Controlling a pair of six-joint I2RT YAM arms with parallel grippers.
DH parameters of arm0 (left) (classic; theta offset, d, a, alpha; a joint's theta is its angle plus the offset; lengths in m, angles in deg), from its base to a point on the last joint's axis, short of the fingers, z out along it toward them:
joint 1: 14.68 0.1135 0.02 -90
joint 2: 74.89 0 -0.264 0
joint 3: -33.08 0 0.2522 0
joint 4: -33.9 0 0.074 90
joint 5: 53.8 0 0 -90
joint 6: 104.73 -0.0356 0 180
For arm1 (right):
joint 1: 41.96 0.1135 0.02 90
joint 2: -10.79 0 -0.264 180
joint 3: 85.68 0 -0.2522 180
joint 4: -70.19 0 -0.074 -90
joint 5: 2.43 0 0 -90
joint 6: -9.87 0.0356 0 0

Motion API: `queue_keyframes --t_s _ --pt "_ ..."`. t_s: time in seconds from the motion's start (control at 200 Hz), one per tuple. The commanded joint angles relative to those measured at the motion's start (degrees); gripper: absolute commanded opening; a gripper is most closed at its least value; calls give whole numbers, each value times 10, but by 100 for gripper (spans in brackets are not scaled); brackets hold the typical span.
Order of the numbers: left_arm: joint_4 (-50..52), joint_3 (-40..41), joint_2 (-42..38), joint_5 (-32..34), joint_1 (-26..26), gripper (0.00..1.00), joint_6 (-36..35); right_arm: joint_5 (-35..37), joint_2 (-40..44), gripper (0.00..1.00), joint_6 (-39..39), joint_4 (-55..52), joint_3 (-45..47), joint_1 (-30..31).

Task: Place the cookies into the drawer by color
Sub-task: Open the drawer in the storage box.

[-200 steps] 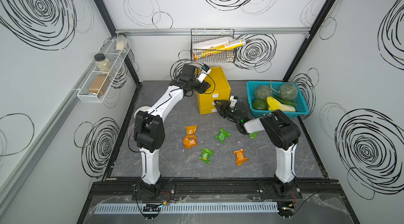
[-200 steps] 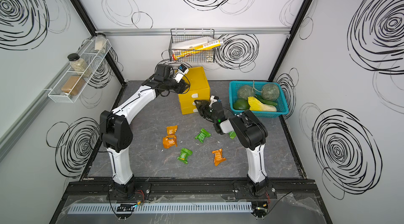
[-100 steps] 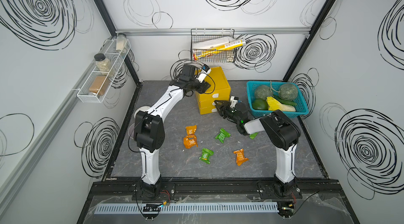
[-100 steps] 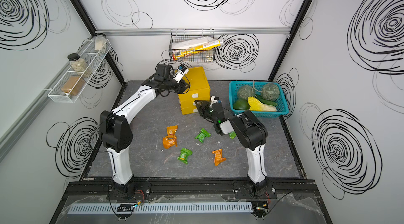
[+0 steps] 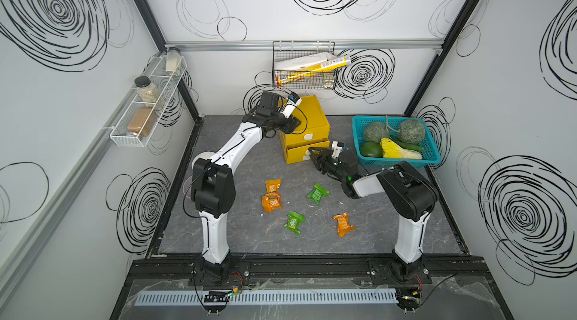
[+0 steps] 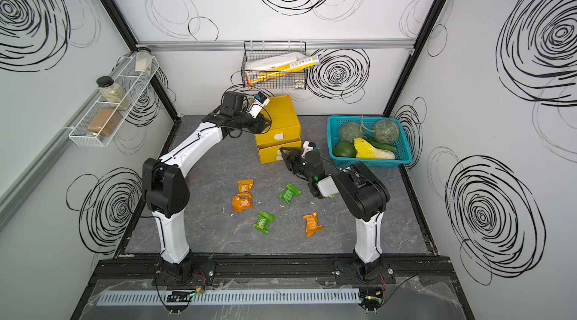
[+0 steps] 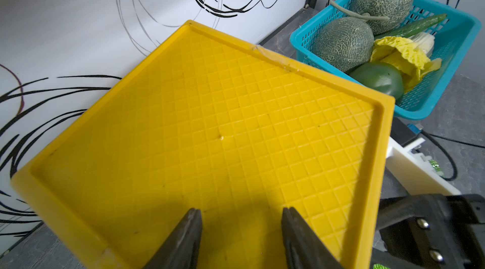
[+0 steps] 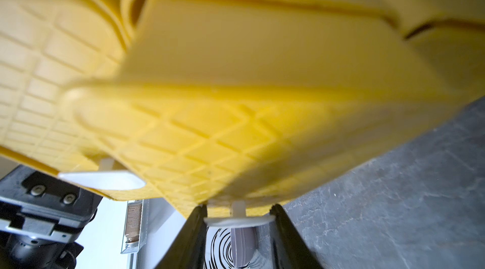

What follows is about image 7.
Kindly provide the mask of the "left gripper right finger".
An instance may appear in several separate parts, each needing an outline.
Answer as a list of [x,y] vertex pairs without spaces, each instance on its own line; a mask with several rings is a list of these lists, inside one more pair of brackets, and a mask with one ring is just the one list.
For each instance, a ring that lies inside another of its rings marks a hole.
[[294,207],[283,209],[281,224],[288,268],[343,268]]

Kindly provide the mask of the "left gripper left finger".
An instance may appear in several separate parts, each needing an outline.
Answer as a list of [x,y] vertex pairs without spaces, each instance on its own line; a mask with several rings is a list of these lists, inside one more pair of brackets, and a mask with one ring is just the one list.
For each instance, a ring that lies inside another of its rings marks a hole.
[[197,268],[202,213],[190,208],[143,268]]

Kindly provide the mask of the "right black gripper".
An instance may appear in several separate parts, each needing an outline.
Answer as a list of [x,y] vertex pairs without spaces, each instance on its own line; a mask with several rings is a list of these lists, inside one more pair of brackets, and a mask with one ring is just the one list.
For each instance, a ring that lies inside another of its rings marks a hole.
[[484,268],[484,197],[419,194],[381,199],[371,268]]

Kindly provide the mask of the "yellow drawer cabinet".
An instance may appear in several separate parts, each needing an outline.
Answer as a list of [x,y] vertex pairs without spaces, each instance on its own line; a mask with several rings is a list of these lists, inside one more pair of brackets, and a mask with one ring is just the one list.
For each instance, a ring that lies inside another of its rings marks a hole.
[[368,268],[394,103],[188,21],[12,185],[88,268],[141,268],[191,208],[200,268],[284,268],[286,207]]

